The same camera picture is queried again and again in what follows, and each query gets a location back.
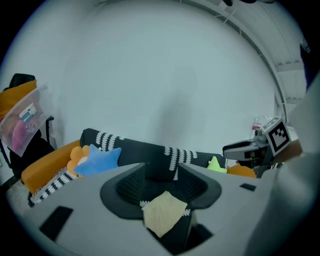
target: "chair armrest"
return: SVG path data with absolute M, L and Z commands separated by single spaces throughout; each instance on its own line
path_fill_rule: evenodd
M 38 188 L 46 185 L 57 171 L 67 166 L 70 161 L 71 150 L 76 146 L 80 146 L 79 140 L 45 155 L 22 172 L 21 179 L 32 194 Z

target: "white wall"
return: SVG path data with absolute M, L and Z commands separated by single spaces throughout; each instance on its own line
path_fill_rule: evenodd
M 211 14 L 172 1 L 45 4 L 1 67 L 47 83 L 58 146 L 85 128 L 221 153 L 274 112 L 273 79 L 255 50 Z
M 32 74 L 38 84 L 48 85 L 56 104 L 62 88 L 61 74 L 73 38 L 81 21 L 94 7 L 92 0 L 44 2 L 24 24 L 6 53 L 0 68 L 0 91 L 9 86 L 15 73 Z M 57 111 L 53 114 L 58 126 Z M 4 165 L 0 169 L 2 185 L 13 173 L 2 154 L 0 160 Z

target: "clear plastic container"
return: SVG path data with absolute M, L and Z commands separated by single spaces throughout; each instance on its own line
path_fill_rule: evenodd
M 47 88 L 36 88 L 21 99 L 0 122 L 0 138 L 22 157 L 29 142 L 52 114 Z

